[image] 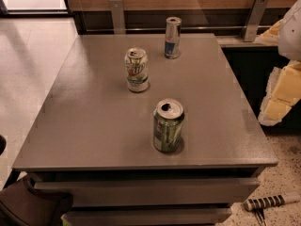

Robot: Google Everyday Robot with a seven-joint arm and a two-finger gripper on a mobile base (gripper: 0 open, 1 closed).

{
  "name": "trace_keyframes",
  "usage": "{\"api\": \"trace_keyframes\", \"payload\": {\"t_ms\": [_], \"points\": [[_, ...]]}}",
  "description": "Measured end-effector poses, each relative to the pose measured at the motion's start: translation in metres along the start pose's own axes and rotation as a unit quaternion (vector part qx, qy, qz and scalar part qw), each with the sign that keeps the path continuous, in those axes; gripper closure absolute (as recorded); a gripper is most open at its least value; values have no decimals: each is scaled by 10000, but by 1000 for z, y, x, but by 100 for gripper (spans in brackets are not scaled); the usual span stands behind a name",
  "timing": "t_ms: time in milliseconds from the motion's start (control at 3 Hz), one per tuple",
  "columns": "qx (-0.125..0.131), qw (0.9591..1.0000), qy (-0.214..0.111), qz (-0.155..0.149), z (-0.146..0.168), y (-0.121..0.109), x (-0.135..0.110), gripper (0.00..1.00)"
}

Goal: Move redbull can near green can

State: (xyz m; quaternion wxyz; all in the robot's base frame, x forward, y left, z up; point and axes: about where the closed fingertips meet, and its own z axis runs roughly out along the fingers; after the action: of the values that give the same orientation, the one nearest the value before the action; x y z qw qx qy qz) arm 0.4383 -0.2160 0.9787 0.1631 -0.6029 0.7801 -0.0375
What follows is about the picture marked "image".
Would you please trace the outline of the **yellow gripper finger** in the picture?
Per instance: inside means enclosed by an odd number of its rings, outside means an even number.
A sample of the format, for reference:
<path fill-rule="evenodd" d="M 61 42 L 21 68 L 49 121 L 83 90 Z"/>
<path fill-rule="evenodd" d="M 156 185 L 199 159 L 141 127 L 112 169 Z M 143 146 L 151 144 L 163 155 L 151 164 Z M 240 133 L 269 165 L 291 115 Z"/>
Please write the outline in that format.
<path fill-rule="evenodd" d="M 264 126 L 274 126 L 301 100 L 301 62 L 291 60 L 282 69 L 274 67 L 265 91 L 258 121 Z"/>
<path fill-rule="evenodd" d="M 273 24 L 269 29 L 267 29 L 256 38 L 256 42 L 265 45 L 278 45 L 278 32 L 281 23 L 282 21 L 279 20 L 275 24 Z"/>

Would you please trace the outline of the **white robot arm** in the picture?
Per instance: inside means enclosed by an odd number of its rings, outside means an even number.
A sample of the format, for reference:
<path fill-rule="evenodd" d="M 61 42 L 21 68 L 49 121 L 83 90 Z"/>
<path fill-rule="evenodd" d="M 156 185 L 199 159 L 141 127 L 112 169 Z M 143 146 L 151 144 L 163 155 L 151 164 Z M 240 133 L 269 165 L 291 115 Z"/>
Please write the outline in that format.
<path fill-rule="evenodd" d="M 301 100 L 301 0 L 256 38 L 256 42 L 276 45 L 278 53 L 289 59 L 282 69 L 273 68 L 261 102 L 259 123 L 274 126 Z"/>

